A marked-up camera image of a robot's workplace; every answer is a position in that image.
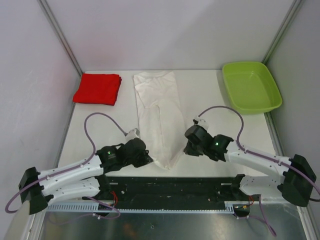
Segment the white t shirt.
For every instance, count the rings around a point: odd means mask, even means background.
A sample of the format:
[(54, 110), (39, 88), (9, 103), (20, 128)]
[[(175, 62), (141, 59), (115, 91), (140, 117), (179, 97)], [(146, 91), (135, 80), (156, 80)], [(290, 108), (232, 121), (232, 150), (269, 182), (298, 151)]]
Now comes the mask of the white t shirt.
[(143, 71), (133, 76), (140, 137), (155, 164), (172, 169), (186, 140), (175, 73)]

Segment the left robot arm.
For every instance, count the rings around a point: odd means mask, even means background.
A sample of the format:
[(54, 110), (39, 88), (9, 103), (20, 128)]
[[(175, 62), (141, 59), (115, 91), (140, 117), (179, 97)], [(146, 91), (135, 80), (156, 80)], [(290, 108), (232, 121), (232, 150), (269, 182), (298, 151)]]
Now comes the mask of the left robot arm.
[(33, 215), (49, 205), (72, 198), (97, 197), (105, 200), (111, 188), (106, 184), (106, 173), (116, 172), (127, 166), (140, 168), (153, 162), (146, 144), (140, 138), (126, 143), (104, 146), (90, 160), (50, 170), (28, 168), (18, 185), (21, 202), (29, 202)]

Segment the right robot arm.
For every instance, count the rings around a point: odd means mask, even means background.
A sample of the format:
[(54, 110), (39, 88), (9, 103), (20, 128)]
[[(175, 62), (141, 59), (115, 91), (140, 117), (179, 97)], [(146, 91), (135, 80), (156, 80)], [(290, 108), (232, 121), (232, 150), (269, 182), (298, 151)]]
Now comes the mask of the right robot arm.
[(229, 136), (211, 136), (200, 126), (191, 126), (184, 134), (187, 145), (184, 153), (190, 156), (205, 155), (213, 161), (223, 161), (242, 165), (264, 175), (253, 177), (245, 175), (239, 183), (230, 188), (231, 196), (242, 201), (247, 196), (281, 196), (287, 202), (306, 207), (311, 199), (316, 175), (307, 159), (296, 154), (285, 157), (246, 148)]

